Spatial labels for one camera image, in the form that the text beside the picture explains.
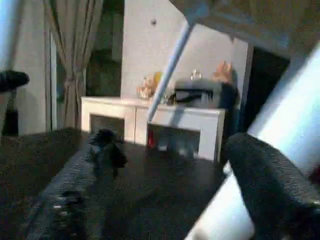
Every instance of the dark wooden surface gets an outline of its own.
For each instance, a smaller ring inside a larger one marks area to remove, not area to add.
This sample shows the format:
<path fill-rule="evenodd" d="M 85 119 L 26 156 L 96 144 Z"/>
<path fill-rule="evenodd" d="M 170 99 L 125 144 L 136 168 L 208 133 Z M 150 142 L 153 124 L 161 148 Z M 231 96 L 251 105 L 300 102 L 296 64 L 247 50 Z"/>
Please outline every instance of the dark wooden surface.
<path fill-rule="evenodd" d="M 0 233 L 13 239 L 32 197 L 40 193 L 87 135 L 65 129 L 2 139 Z M 105 239 L 183 239 L 221 185 L 206 160 L 125 143 L 128 158 L 110 191 Z"/>

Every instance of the doorway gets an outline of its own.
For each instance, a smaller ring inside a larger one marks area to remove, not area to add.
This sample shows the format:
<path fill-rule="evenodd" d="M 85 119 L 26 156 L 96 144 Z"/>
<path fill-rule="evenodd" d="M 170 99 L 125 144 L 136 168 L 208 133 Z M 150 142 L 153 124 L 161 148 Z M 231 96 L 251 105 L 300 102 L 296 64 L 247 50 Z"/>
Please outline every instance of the doorway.
<path fill-rule="evenodd" d="M 290 64 L 290 60 L 255 47 L 251 64 L 243 132 L 246 132 L 262 109 L 270 93 Z"/>

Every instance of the white wall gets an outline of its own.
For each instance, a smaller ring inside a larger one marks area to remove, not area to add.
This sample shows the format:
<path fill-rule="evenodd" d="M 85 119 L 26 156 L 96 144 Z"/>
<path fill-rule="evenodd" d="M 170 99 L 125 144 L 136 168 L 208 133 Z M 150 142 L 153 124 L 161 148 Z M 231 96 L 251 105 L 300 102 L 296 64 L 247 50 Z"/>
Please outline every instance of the white wall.
<path fill-rule="evenodd" d="M 14 70 L 26 72 L 30 82 L 17 91 L 19 134 L 46 131 L 45 16 L 42 2 L 26 0 Z"/>
<path fill-rule="evenodd" d="M 153 18 L 157 21 L 156 26 L 151 25 Z M 144 76 L 163 71 L 184 20 L 169 0 L 125 1 L 121 97 L 135 98 L 136 87 L 142 83 Z M 209 78 L 220 61 L 246 61 L 243 58 L 246 56 L 242 54 L 246 54 L 247 49 L 246 43 L 234 44 L 228 35 L 197 25 L 170 84 L 179 78 L 189 77 L 195 68 Z M 236 70 L 241 70 L 239 64 L 236 65 Z M 238 79 L 238 85 L 241 84 L 243 79 Z"/>

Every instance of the beige curtain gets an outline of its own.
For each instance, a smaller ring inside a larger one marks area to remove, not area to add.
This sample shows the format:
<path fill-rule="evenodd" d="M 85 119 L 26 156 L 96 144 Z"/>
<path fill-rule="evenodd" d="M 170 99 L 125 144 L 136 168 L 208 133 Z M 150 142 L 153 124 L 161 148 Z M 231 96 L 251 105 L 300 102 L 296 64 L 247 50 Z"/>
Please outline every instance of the beige curtain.
<path fill-rule="evenodd" d="M 83 71 L 87 67 L 100 23 L 104 0 L 43 0 L 44 11 L 66 71 L 64 126 L 80 127 Z"/>

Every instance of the black handle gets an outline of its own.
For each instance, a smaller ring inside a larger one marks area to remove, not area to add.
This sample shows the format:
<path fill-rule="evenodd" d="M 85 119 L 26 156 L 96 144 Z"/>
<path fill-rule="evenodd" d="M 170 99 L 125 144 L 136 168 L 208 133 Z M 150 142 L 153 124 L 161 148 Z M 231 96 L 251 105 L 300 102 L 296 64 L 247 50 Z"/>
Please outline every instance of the black handle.
<path fill-rule="evenodd" d="M 320 195 L 280 151 L 237 133 L 228 139 L 226 155 L 259 237 L 281 239 L 292 233 L 297 237 L 302 230 L 300 239 L 313 239 L 310 232 L 317 235 L 319 230 L 312 225 L 320 219 Z"/>

